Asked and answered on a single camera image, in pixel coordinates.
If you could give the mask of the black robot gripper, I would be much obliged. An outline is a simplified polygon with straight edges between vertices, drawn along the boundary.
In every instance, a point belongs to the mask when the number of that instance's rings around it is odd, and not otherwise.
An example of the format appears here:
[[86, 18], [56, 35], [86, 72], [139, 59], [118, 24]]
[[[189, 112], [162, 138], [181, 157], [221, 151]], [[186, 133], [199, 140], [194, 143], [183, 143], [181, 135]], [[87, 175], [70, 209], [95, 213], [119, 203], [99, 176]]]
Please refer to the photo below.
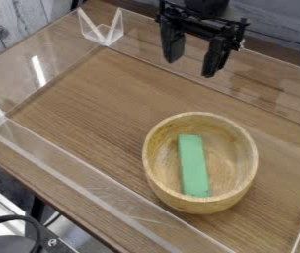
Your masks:
[[202, 75], [215, 76], [225, 68], [231, 50], [241, 50], [246, 43], [246, 29], [251, 24], [246, 17], [229, 18], [230, 0], [159, 0], [155, 21], [161, 26], [163, 56], [174, 63], [183, 55], [186, 36], [190, 34], [210, 41]]

